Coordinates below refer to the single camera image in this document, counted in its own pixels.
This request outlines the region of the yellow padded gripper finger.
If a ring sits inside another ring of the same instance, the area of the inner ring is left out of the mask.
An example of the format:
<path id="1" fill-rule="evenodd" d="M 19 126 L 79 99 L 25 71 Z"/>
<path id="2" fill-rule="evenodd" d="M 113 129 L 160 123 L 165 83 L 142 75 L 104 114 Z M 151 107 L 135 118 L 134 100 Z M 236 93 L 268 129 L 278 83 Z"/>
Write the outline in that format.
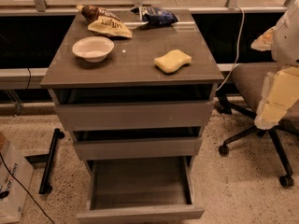
<path id="1" fill-rule="evenodd" d="M 254 124 L 262 130 L 269 130 L 287 114 L 299 100 L 299 68 L 287 67 L 275 74 L 268 72 L 262 88 Z"/>

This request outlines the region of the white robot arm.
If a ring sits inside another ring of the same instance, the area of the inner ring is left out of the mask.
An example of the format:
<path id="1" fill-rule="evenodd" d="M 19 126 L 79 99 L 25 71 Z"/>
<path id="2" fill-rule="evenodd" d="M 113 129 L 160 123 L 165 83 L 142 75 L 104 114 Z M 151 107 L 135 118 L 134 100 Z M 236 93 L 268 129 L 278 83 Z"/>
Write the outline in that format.
<path id="1" fill-rule="evenodd" d="M 255 39 L 251 47 L 270 50 L 272 59 L 282 65 L 275 74 L 266 75 L 254 120 L 259 129 L 269 130 L 299 100 L 299 0 L 290 5 L 275 26 Z"/>

